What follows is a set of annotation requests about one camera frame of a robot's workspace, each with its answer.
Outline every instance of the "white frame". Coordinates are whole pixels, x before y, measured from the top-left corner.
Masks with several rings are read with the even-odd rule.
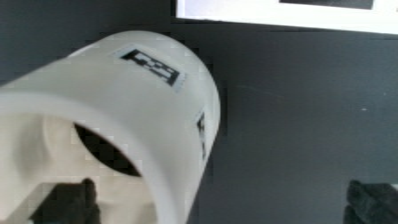
[[[398,0],[372,0],[372,9],[278,0],[179,0],[177,18],[398,34]]]

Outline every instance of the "black object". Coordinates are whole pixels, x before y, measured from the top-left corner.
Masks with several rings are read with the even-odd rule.
[[[173,86],[180,73],[136,49],[122,55],[120,59],[131,60],[161,78],[164,83]]]
[[[118,149],[102,139],[102,137],[77,124],[74,124],[77,137],[84,148],[99,160],[99,162],[113,169],[116,172],[124,173],[129,176],[140,177],[138,170],[127,161],[125,156],[122,155]]]
[[[331,6],[353,9],[371,9],[372,0],[280,0],[282,3]]]
[[[79,184],[56,184],[29,217],[33,224],[99,224],[95,186],[90,179]]]
[[[344,207],[344,224],[365,224],[356,217],[351,206]]]
[[[365,224],[395,224],[398,192],[388,184],[349,182],[346,199]]]

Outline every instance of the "white poster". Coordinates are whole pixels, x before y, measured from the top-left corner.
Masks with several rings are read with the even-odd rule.
[[[398,34],[398,0],[177,0],[177,18]]]

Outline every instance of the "dark gray wall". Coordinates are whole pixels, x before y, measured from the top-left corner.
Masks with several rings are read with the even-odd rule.
[[[196,51],[221,128],[189,224],[340,223],[349,179],[398,183],[398,37],[172,18],[163,0],[0,1],[6,82],[124,30]]]

